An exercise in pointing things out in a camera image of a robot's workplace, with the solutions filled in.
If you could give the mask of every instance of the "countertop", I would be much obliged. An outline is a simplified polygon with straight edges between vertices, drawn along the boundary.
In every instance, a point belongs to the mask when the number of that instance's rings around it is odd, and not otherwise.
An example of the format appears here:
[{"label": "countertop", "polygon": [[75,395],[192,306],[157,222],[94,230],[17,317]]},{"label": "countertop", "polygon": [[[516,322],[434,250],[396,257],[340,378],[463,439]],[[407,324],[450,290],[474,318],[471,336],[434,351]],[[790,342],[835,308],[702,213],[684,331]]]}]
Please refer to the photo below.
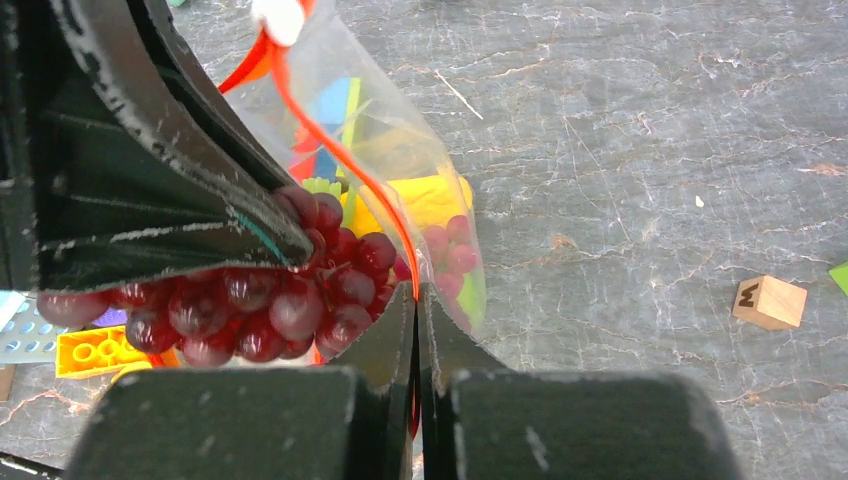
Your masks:
[{"label": "countertop", "polygon": [[[215,80],[252,40],[246,3],[175,10]],[[848,4],[339,10],[476,192],[490,351],[518,369],[685,375],[748,478],[848,476],[848,297],[827,273],[848,261]],[[808,290],[800,328],[731,317],[762,274]],[[0,450],[64,464],[104,383],[20,366]]]}]

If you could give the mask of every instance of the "plastic bag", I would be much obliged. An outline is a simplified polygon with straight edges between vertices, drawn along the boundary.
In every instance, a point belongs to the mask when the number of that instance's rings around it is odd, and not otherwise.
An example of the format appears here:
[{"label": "plastic bag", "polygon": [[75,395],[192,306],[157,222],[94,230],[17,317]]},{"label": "plastic bag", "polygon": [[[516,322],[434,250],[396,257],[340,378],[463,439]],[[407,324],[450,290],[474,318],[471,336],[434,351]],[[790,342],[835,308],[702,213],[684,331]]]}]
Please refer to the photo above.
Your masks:
[{"label": "plastic bag", "polygon": [[294,45],[261,46],[260,35],[222,92],[295,179],[337,194],[357,236],[385,232],[416,270],[413,283],[435,283],[446,310],[473,332],[486,295],[468,182],[334,2],[304,7]]}]

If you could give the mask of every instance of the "yellow toy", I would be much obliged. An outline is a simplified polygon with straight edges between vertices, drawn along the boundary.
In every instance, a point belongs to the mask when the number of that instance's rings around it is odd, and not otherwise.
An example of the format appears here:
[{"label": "yellow toy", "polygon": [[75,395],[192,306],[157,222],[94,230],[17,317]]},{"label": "yellow toy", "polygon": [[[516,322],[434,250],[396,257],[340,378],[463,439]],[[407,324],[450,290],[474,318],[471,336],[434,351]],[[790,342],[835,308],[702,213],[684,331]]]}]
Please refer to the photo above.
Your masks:
[{"label": "yellow toy", "polygon": [[121,369],[120,372],[116,373],[115,376],[112,377],[111,383],[112,385],[114,385],[118,380],[120,380],[124,375],[127,375],[128,373],[140,372],[142,370],[150,370],[151,368],[153,368],[153,365],[151,365],[150,362],[131,363]]},{"label": "yellow toy", "polygon": [[[404,203],[407,212],[409,213],[412,223],[415,225],[426,227],[430,225],[447,226],[448,220],[456,215],[466,215],[462,205],[457,205],[456,196],[453,193],[454,185],[449,184],[444,177],[433,175],[430,177],[410,178],[406,180],[393,180],[389,182],[391,186],[400,196]],[[473,210],[473,195],[471,193],[471,185],[468,180],[459,177],[459,188],[462,190],[462,196],[465,198],[465,203],[469,210]],[[367,196],[369,192],[360,189],[360,194],[356,195],[356,205],[354,206],[353,219],[348,225],[357,237],[361,237],[366,233],[382,232],[383,228],[374,215],[371,214],[363,196]],[[340,200],[342,205],[347,200],[347,193],[341,194]]]},{"label": "yellow toy", "polygon": [[[117,372],[148,356],[127,343],[124,326],[83,330],[59,335],[56,348],[56,378],[89,378]],[[179,366],[173,350],[160,355],[166,366]]]}]

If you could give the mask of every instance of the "toy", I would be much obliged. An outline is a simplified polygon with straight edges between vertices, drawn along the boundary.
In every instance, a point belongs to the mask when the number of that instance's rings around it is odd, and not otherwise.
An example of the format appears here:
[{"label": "toy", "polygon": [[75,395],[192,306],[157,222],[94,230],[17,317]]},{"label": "toy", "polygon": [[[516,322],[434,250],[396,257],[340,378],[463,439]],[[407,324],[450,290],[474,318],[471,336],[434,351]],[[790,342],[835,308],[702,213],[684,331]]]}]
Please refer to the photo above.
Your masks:
[{"label": "toy", "polygon": [[118,373],[116,373],[112,377],[112,380],[110,380],[110,383],[112,385],[114,385],[118,380],[120,380],[121,378],[123,378],[124,376],[126,376],[130,373],[140,372],[142,370],[150,370],[151,368],[153,368],[153,365],[150,362],[131,363],[131,364],[125,366],[123,369],[121,369]]},{"label": "toy", "polygon": [[[327,87],[307,108],[312,116],[328,132],[337,132],[342,145],[353,147],[356,139],[356,110],[360,103],[360,85],[358,78],[340,78]],[[299,154],[289,167],[289,173],[299,181],[308,178],[323,178],[334,181],[343,177],[344,172],[330,152],[321,148],[321,142],[306,130],[297,132],[296,145],[292,150]]]},{"label": "toy", "polygon": [[[398,193],[406,205],[407,212],[417,225],[444,227],[452,217],[465,214],[454,201],[454,186],[448,184],[444,177],[433,175],[393,180],[388,183]],[[469,209],[473,210],[471,186],[463,177],[459,177],[459,188],[462,190],[462,195],[465,197]],[[347,203],[347,197],[348,193],[341,195],[340,200],[343,205]],[[371,215],[361,197],[361,194],[357,195],[353,220],[348,228],[357,236],[371,232],[382,232],[383,228],[377,222],[377,219]]]},{"label": "toy", "polygon": [[733,316],[766,330],[801,326],[807,290],[768,275],[739,284]]},{"label": "toy", "polygon": [[[161,354],[166,366],[179,366],[173,350]],[[124,370],[151,359],[134,349],[124,337],[124,326],[59,335],[56,378],[88,378]]]},{"label": "toy", "polygon": [[832,268],[830,270],[830,276],[833,277],[833,281],[839,285],[839,288],[842,289],[845,295],[848,295],[848,262]]},{"label": "toy", "polygon": [[127,312],[110,308],[102,317],[94,321],[94,325],[101,328],[117,327],[127,323]]},{"label": "toy", "polygon": [[9,320],[12,319],[19,311],[24,311],[28,306],[22,308],[24,303],[26,302],[26,296],[10,291],[10,290],[2,290],[0,291],[0,330],[6,326]]}]

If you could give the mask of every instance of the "green object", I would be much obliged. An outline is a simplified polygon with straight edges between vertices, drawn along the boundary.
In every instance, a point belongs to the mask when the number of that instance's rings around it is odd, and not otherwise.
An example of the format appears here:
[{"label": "green object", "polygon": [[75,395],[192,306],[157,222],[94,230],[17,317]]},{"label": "green object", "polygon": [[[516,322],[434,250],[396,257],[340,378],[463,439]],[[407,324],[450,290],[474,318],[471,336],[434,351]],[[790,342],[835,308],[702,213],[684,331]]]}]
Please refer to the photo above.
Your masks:
[{"label": "green object", "polygon": [[353,221],[353,214],[356,212],[356,193],[353,190],[348,189],[347,197],[345,197],[345,202],[342,204],[342,210],[344,210],[342,226],[347,228],[350,222]]},{"label": "green object", "polygon": [[456,299],[459,307],[468,315],[468,320],[471,322],[472,328],[477,328],[483,323],[484,304],[479,298],[481,290],[477,288],[478,280],[476,278],[481,273],[480,269],[476,269],[471,273],[465,274],[462,291],[459,292],[459,297]]},{"label": "green object", "polygon": [[834,267],[830,271],[830,276],[833,277],[833,281],[839,285],[842,292],[844,292],[845,295],[848,295],[848,262],[845,262],[838,267]]},{"label": "green object", "polygon": [[310,193],[329,193],[336,198],[342,196],[342,184],[330,183],[326,178],[304,178],[300,184]]}]

